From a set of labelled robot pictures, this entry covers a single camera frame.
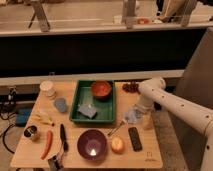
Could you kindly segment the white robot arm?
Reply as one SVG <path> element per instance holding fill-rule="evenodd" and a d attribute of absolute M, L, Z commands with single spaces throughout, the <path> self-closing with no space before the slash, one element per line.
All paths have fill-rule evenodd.
<path fill-rule="evenodd" d="M 200 171 L 213 171 L 213 110 L 168 93 L 165 87 L 161 77 L 140 82 L 136 107 L 141 113 L 147 113 L 153 109 L 154 103 L 158 103 L 204 135 L 207 143 Z"/>

